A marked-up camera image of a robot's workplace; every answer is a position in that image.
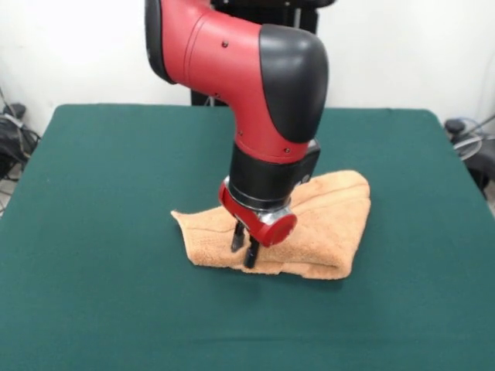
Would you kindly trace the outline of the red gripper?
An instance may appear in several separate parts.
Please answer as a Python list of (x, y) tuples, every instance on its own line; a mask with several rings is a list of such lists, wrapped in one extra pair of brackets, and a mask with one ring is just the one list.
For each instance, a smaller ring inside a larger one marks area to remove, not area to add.
[(284, 206), (275, 210), (253, 210), (241, 205), (228, 190), (230, 178), (226, 177), (219, 190), (221, 205), (236, 219), (234, 235), (230, 245), (231, 252), (239, 251), (245, 244), (248, 231), (249, 246), (244, 255), (244, 267), (254, 268), (260, 246), (270, 247), (284, 241), (294, 230), (297, 216)]

